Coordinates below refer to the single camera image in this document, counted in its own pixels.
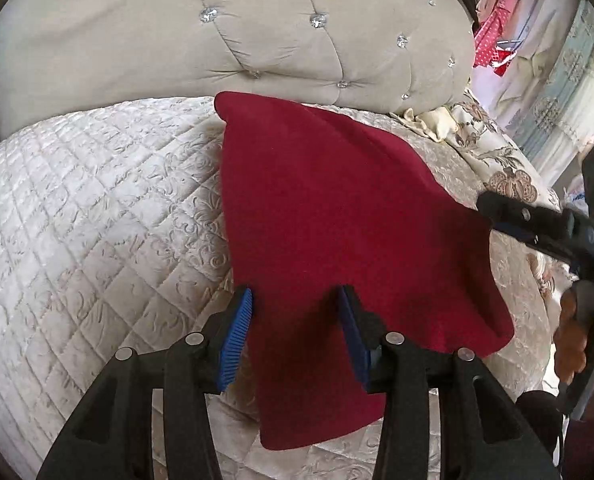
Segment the person's right hand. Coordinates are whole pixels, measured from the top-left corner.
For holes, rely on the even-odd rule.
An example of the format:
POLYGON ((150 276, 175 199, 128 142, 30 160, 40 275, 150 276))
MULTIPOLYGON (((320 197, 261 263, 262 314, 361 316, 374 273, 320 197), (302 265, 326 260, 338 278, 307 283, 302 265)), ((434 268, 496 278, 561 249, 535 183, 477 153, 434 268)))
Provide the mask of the person's right hand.
POLYGON ((594 285, 576 282, 561 300, 554 335, 558 408, 573 420, 594 415, 594 285))

